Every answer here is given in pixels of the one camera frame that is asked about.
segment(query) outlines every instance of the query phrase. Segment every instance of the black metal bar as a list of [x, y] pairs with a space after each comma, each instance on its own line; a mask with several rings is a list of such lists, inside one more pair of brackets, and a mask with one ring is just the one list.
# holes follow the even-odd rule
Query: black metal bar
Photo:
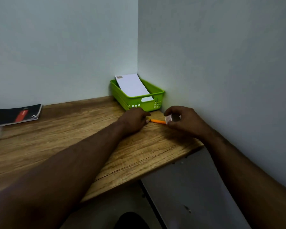
[[150, 204], [150, 206], [151, 206], [151, 208], [152, 208], [154, 214], [156, 215], [156, 217], [157, 217], [157, 219], [158, 219], [158, 221], [159, 221], [159, 223], [160, 223], [160, 226], [162, 227], [162, 229], [167, 229], [167, 227], [166, 227], [166, 225], [165, 225], [163, 219], [161, 218], [161, 216], [160, 216], [160, 214], [159, 214], [159, 212], [158, 212], [158, 210], [157, 210], [157, 208], [156, 208], [154, 202], [153, 202], [152, 199], [150, 198], [150, 196], [149, 196], [147, 190], [145, 189], [145, 186], [144, 186], [143, 182], [142, 182], [141, 180], [139, 180], [138, 182], [139, 182], [139, 185], [140, 185], [140, 187], [141, 187], [141, 189], [142, 189], [142, 191], [143, 191], [143, 193], [144, 193], [144, 196], [146, 197], [146, 199], [147, 199], [147, 201], [149, 202], [149, 204]]

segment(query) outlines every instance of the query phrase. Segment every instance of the person's left hand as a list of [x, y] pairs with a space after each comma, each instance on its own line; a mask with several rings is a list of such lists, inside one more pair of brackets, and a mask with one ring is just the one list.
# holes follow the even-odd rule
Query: person's left hand
[[142, 108], [131, 108], [124, 112], [117, 122], [123, 125], [126, 135], [133, 134], [148, 123], [147, 116], [150, 116], [150, 113], [145, 112]]

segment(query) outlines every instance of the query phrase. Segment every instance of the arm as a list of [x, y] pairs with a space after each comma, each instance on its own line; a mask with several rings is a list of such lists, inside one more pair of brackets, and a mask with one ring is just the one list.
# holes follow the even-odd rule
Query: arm
[[181, 120], [168, 126], [191, 134], [208, 149], [236, 204], [252, 228], [286, 228], [286, 188], [245, 157], [191, 108], [172, 106], [164, 115]]
[[60, 151], [0, 192], [0, 228], [59, 228], [126, 135], [146, 124], [142, 108]]

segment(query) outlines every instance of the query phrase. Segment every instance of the black notebook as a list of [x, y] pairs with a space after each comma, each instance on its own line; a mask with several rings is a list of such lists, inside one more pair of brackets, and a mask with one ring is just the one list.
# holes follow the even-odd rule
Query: black notebook
[[22, 108], [0, 109], [0, 126], [37, 120], [41, 107], [41, 104], [37, 104]]

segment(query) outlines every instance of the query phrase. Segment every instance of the white paper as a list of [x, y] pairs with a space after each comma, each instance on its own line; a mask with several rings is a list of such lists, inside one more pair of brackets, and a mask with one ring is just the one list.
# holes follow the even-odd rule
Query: white paper
[[[130, 97], [144, 96], [150, 94], [146, 87], [141, 82], [138, 74], [119, 75], [116, 76], [116, 81], [119, 84], [120, 89]], [[142, 102], [151, 101], [151, 96], [142, 98]]]

